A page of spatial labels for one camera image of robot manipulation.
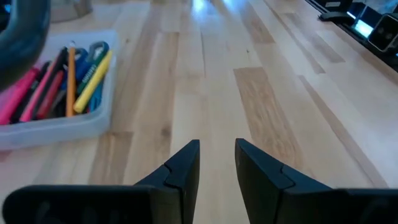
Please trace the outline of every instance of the wooden table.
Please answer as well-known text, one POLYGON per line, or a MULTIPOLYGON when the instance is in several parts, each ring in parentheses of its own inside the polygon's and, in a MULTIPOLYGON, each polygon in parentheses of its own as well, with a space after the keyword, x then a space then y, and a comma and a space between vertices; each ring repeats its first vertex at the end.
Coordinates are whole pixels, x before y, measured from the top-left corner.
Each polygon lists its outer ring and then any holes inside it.
POLYGON ((195 223, 248 223, 245 138, 331 187, 398 187, 397 74, 304 0, 95 1, 51 33, 115 29, 108 133, 0 153, 0 198, 29 184, 132 185, 201 141, 195 223))

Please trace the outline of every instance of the orange marker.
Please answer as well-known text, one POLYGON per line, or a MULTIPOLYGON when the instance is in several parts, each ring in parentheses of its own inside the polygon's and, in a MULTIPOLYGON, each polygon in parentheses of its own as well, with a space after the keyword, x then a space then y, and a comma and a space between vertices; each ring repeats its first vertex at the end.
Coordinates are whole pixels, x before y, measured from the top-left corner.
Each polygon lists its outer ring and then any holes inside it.
POLYGON ((68 87, 67 87, 67 117, 75 115, 73 104, 76 100, 76 68, 75 68, 75 43, 72 42, 69 47, 69 62, 68 62, 68 87))

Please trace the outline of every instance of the yellow highlighter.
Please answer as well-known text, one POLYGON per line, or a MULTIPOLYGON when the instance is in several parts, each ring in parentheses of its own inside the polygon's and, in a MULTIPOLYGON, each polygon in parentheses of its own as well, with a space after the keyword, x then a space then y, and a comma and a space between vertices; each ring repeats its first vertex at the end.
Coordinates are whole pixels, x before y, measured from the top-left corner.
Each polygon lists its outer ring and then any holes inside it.
POLYGON ((98 65, 97 70, 95 71, 93 77, 88 82, 86 88, 83 90, 79 98, 77 98, 75 104, 73 105, 73 109, 77 113, 82 113, 85 109, 87 103, 89 102, 91 96, 95 91, 95 88, 100 84, 101 80, 104 78, 106 71, 108 70, 109 64, 112 59, 112 51, 108 51, 105 58, 98 65))

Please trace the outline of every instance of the clear plastic bin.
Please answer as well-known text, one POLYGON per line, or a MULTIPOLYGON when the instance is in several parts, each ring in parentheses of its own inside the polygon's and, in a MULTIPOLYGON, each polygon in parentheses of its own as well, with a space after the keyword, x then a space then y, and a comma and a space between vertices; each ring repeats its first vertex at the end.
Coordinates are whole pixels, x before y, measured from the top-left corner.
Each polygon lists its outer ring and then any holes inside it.
POLYGON ((88 50, 96 41, 106 41, 113 58, 105 76, 100 106, 92 113, 72 118, 55 118, 0 126, 0 151, 40 146, 59 141, 90 138, 104 133, 111 122, 112 100, 116 78, 116 56, 119 50, 118 34, 114 30, 51 35, 47 38, 40 61, 54 59, 63 46, 73 40, 77 47, 88 50))

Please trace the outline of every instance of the pink marker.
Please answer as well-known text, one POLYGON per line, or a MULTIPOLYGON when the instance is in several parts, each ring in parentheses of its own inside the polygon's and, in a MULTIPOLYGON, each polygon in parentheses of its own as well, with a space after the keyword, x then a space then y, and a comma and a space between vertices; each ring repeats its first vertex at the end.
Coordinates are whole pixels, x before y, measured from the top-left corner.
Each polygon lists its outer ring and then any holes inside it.
POLYGON ((37 68, 32 68, 15 85, 6 91, 7 98, 4 99, 4 105, 0 109, 0 125, 9 124, 10 117, 17 109, 39 72, 37 68))

